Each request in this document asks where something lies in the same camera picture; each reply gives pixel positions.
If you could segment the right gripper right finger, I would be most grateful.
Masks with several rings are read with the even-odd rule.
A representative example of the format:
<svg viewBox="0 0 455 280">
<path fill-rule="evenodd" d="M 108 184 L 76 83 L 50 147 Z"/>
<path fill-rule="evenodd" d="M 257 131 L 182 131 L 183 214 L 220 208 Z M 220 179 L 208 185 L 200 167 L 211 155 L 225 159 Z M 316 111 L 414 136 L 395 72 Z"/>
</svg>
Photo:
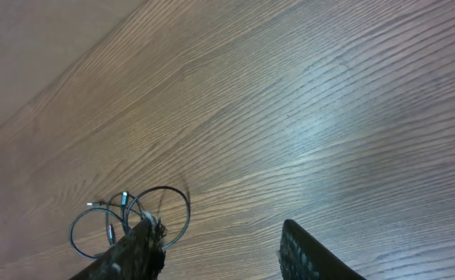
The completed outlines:
<svg viewBox="0 0 455 280">
<path fill-rule="evenodd" d="M 278 250 L 285 280 L 365 280 L 292 219 L 286 219 Z"/>
</svg>

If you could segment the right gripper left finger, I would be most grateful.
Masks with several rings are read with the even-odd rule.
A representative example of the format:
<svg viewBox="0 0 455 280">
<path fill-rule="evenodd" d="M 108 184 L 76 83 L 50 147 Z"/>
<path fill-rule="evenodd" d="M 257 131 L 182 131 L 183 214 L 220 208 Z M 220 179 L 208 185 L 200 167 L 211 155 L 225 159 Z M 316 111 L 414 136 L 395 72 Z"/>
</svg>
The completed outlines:
<svg viewBox="0 0 455 280">
<path fill-rule="evenodd" d="M 164 268 L 166 228 L 146 218 L 70 280 L 156 280 Z"/>
</svg>

